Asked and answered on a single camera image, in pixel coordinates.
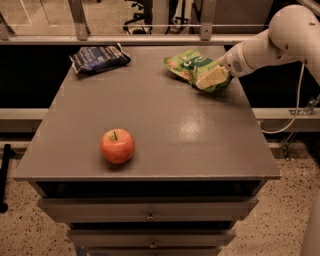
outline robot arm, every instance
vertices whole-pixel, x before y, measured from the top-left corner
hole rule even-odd
[[[274,15],[269,29],[235,45],[216,61],[233,77],[301,61],[320,85],[319,21],[301,5],[287,6]]]

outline packaged food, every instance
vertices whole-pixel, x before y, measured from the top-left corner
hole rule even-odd
[[[206,92],[226,88],[231,80],[227,69],[195,50],[165,58],[164,64],[168,70]]]
[[[112,46],[83,47],[70,56],[76,73],[94,74],[125,66],[131,61],[120,44]]]

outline red apple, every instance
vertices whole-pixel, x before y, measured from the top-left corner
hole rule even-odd
[[[122,164],[133,155],[135,141],[132,135],[124,129],[112,129],[106,132],[100,140],[100,150],[107,161],[112,164]]]

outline drawer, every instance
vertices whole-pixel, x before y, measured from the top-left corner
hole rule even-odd
[[[221,251],[220,248],[209,249],[130,249],[115,250],[107,248],[87,248],[90,255],[99,256],[217,256]]]
[[[257,202],[256,197],[40,199],[39,207],[61,223],[237,221]]]
[[[188,248],[220,247],[235,237],[234,230],[69,230],[77,247],[105,248]]]

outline metal frame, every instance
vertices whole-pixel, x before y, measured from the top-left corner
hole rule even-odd
[[[225,45],[237,44],[254,36],[252,34],[224,34],[212,37],[212,15],[217,0],[203,0],[199,35],[115,35],[92,36],[86,22],[81,0],[68,0],[75,36],[24,36],[14,31],[0,19],[0,45]]]

